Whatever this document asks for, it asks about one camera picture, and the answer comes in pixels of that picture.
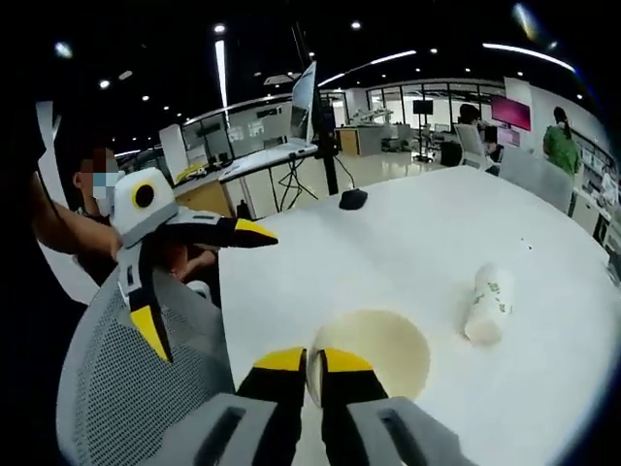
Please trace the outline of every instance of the person's arm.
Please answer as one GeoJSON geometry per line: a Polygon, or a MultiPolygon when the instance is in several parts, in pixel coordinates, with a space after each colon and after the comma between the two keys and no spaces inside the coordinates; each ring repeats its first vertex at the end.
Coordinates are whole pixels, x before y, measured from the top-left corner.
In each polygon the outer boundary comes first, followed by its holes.
{"type": "Polygon", "coordinates": [[[35,235],[47,247],[68,254],[95,251],[116,259],[121,242],[114,230],[54,202],[57,216],[35,174],[30,180],[30,203],[35,235]]]}

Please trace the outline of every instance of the table surface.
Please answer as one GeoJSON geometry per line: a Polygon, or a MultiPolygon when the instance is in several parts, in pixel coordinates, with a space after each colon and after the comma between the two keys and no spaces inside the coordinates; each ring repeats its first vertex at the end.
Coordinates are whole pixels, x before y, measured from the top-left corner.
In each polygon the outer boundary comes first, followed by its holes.
{"type": "MultiPolygon", "coordinates": [[[[263,354],[309,348],[341,313],[392,310],[430,347],[416,403],[459,435],[469,459],[553,462],[591,419],[618,354],[621,296],[604,250],[537,196],[469,167],[365,189],[359,211],[332,197],[265,218],[277,246],[221,252],[236,384],[263,354]],[[503,339],[482,349],[460,322],[489,261],[514,274],[515,301],[503,339]]],[[[320,441],[305,442],[303,430],[296,464],[318,464],[320,441]]]]}
{"type": "Polygon", "coordinates": [[[317,146],[311,144],[303,147],[293,143],[287,143],[251,153],[250,155],[236,159],[231,165],[225,168],[219,177],[220,182],[230,182],[257,170],[284,163],[289,160],[291,152],[296,153],[296,158],[308,157],[317,152],[317,146]]]}

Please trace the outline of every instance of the woman in green shirt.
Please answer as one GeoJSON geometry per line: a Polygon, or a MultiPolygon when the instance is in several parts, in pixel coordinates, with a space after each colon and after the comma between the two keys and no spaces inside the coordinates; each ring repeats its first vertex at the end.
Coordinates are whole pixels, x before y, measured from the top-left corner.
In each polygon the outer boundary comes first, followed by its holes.
{"type": "Polygon", "coordinates": [[[543,136],[543,151],[548,160],[562,168],[572,178],[580,168],[578,146],[572,139],[572,130],[565,111],[557,107],[554,109],[556,124],[548,126],[543,136]]]}

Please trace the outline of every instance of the pink monitor screen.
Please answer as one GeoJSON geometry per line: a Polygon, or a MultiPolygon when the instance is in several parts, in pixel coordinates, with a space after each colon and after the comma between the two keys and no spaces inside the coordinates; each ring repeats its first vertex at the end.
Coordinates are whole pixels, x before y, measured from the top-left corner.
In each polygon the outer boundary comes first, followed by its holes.
{"type": "Polygon", "coordinates": [[[531,109],[505,97],[494,97],[492,100],[492,118],[518,128],[531,130],[531,109]]]}

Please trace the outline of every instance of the green shirt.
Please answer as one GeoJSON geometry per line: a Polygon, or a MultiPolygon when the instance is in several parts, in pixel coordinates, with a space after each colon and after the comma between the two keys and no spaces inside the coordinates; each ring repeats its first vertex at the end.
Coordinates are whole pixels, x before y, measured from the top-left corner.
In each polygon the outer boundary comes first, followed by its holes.
{"type": "Polygon", "coordinates": [[[548,126],[543,136],[543,144],[547,147],[548,160],[562,168],[572,177],[579,168],[580,156],[578,146],[573,139],[567,139],[560,126],[548,126]]]}

